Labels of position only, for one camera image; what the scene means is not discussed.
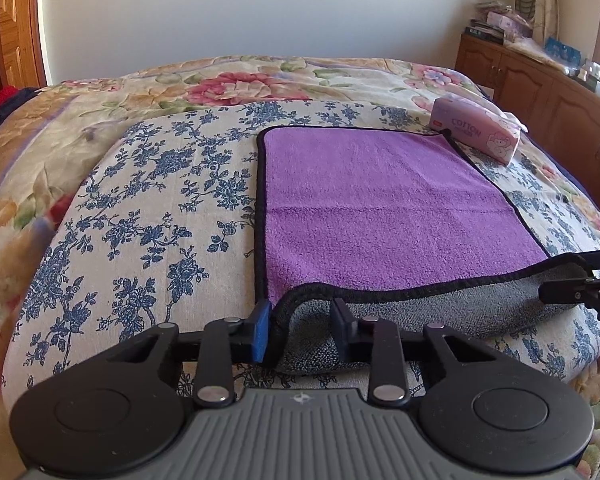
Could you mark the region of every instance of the silver screw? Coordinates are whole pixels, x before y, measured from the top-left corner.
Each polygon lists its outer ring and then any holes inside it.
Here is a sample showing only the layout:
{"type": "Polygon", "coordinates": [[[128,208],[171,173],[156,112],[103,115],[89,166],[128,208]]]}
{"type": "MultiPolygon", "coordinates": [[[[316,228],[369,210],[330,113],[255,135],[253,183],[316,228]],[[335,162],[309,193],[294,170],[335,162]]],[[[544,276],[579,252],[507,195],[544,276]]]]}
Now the silver screw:
{"type": "Polygon", "coordinates": [[[382,384],[374,388],[374,397],[378,400],[384,400],[384,402],[403,400],[405,395],[406,392],[400,386],[394,384],[382,384]]]}
{"type": "Polygon", "coordinates": [[[203,386],[198,390],[198,398],[205,402],[223,402],[229,398],[229,390],[223,386],[203,386]]]}

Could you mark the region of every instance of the pink tissue pack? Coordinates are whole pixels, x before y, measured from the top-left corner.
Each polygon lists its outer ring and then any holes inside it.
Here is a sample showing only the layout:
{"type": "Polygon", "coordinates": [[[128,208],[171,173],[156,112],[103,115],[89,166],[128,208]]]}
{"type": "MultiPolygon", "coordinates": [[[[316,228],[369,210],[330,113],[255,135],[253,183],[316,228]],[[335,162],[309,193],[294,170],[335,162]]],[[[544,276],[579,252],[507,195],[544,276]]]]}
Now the pink tissue pack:
{"type": "Polygon", "coordinates": [[[509,164],[520,143],[520,127],[481,107],[470,99],[446,94],[436,99],[429,127],[451,136],[476,150],[509,164]]]}

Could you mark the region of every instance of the blue floral fabric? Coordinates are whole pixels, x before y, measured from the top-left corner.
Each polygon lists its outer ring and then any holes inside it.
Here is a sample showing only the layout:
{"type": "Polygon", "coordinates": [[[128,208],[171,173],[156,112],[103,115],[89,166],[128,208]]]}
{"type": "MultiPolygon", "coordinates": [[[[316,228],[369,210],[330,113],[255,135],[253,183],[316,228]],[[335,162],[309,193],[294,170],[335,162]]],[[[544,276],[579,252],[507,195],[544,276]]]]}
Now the blue floral fabric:
{"type": "MultiPolygon", "coordinates": [[[[143,121],[82,183],[24,301],[4,368],[11,406],[22,391],[157,323],[201,330],[253,308],[256,135],[281,124],[428,132],[402,108],[261,102],[143,121]]],[[[600,248],[600,233],[542,178],[522,145],[502,166],[466,148],[551,254],[600,248]]],[[[490,341],[561,380],[600,355],[600,322],[584,306],[490,341]]],[[[193,368],[180,392],[190,393],[193,368]]],[[[240,366],[253,386],[361,386],[365,374],[298,378],[240,366]]],[[[422,388],[417,367],[413,391],[422,388]]]]}

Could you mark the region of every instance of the crosshair logo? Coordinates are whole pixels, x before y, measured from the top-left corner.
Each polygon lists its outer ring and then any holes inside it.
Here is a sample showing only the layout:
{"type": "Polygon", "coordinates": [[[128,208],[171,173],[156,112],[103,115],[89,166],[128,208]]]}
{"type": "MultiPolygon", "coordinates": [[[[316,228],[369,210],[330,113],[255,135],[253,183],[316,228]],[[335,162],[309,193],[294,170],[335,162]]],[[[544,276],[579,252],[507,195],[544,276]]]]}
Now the crosshair logo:
{"type": "Polygon", "coordinates": [[[295,394],[292,399],[299,403],[299,404],[304,404],[306,402],[309,402],[311,399],[313,399],[313,397],[308,396],[306,393],[304,392],[300,392],[299,394],[295,394]]]}

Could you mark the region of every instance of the curtain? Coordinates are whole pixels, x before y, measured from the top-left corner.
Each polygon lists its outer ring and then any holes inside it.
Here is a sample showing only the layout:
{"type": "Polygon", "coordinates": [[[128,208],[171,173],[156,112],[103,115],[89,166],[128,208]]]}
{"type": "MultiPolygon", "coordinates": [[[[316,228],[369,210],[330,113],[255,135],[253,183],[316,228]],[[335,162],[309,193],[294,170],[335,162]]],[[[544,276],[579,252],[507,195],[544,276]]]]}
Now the curtain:
{"type": "Polygon", "coordinates": [[[534,40],[544,46],[551,37],[558,37],[558,0],[536,0],[534,40]]]}

